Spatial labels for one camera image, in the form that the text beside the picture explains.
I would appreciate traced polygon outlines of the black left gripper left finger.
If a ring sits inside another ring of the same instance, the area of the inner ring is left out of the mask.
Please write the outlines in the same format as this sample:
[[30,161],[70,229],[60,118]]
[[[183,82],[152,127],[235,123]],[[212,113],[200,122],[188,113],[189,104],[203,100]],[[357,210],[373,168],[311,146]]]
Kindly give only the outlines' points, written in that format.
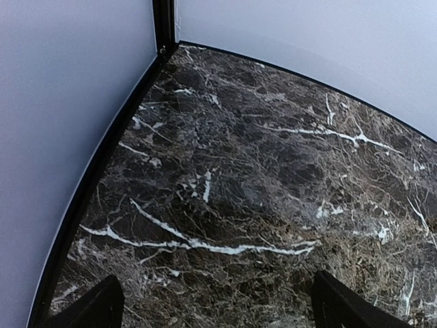
[[64,311],[43,322],[43,327],[86,328],[122,326],[124,293],[114,275],[108,275]]

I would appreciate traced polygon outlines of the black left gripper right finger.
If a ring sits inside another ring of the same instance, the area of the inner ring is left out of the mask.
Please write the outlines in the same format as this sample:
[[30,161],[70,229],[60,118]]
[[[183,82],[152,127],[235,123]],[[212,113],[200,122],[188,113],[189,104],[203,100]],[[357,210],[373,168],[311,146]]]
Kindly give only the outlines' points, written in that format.
[[328,271],[317,271],[311,288],[317,328],[410,328],[408,323],[368,303]]

